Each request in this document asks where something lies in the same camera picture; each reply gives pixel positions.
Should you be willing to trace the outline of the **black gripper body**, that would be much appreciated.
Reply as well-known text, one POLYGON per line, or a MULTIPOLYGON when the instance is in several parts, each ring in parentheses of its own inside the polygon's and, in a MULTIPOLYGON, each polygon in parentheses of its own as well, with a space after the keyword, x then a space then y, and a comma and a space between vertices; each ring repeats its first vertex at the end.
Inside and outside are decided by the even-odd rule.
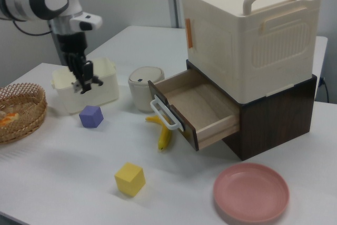
POLYGON ((81 56, 85 55, 87 41, 84 32, 70 35, 57 35, 57 41, 63 53, 74 53, 81 56))

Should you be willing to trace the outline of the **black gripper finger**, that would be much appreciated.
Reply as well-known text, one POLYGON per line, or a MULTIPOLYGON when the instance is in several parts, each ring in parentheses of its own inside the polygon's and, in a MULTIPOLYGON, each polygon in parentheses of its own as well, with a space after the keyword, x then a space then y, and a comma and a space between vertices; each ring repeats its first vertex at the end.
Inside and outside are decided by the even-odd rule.
POLYGON ((92 61, 86 61, 83 65, 83 81, 84 85, 82 86, 82 91, 91 90, 91 84, 97 84, 98 86, 103 85, 103 81, 101 81, 98 76, 94 75, 92 61))
POLYGON ((85 91, 82 91, 82 86, 84 85, 82 70, 83 62, 80 55, 77 53, 66 53, 65 60, 69 70, 76 78, 76 81, 72 83, 74 92, 81 92, 81 94, 84 94, 85 91))

